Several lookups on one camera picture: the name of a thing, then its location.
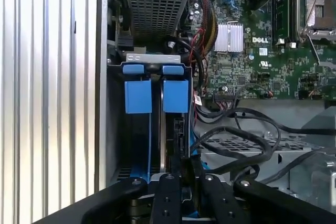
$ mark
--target blue plastic tab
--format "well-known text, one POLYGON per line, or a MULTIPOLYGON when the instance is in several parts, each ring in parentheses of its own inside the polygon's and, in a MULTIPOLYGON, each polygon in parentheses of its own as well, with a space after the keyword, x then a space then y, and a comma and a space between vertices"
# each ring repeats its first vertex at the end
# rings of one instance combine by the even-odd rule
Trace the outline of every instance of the blue plastic tab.
POLYGON ((131 65, 124 65, 122 67, 123 74, 143 74, 145 73, 144 66, 140 64, 131 64, 131 65))
POLYGON ((125 82, 126 114, 152 113, 152 83, 151 81, 125 82))
POLYGON ((163 66, 163 74, 182 76, 184 74, 184 69, 182 66, 163 66))
POLYGON ((163 111, 188 112, 188 81, 163 81, 163 111))

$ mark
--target motherboard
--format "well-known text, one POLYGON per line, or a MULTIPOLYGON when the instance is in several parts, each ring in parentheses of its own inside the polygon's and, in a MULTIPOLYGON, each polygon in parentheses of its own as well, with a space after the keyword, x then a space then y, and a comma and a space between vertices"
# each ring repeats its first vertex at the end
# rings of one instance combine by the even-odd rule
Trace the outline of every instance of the motherboard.
MULTIPOLYGON (((336 100, 336 0, 266 0, 260 8, 251 0, 214 0, 214 6, 218 37, 206 56, 205 99, 255 83, 264 89, 247 88, 243 98, 336 100)), ((197 31, 197 0, 190 13, 197 31)))

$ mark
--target cpu socket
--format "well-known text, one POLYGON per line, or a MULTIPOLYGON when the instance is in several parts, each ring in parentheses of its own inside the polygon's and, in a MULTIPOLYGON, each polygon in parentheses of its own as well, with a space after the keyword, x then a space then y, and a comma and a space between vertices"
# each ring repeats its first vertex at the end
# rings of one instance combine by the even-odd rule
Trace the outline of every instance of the cpu socket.
POLYGON ((296 17, 300 40, 309 35, 312 40, 336 41, 336 0, 297 0, 296 17))

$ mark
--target metal mesh grille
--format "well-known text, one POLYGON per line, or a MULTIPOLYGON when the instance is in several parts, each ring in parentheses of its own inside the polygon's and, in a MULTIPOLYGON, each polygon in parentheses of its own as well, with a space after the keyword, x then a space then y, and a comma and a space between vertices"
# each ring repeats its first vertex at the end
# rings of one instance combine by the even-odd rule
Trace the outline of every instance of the metal mesh grille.
MULTIPOLYGON (((266 141, 273 146, 276 139, 266 139, 266 141)), ((261 150, 259 145, 251 141, 243 140, 240 137, 233 137, 226 140, 212 139, 208 140, 207 143, 220 149, 233 152, 259 152, 261 150)), ((300 141, 299 137, 289 136, 288 138, 281 139, 277 151, 310 151, 314 148, 316 148, 316 146, 300 141)))
POLYGON ((172 34, 187 0, 128 0, 132 9, 135 37, 172 34))

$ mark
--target corrugated metal surface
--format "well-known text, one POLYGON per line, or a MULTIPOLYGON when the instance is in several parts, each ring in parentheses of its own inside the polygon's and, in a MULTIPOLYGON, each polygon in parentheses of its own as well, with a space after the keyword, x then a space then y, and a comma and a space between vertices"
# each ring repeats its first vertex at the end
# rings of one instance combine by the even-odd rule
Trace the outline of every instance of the corrugated metal surface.
POLYGON ((0 0, 0 223, 93 193, 97 0, 0 0))

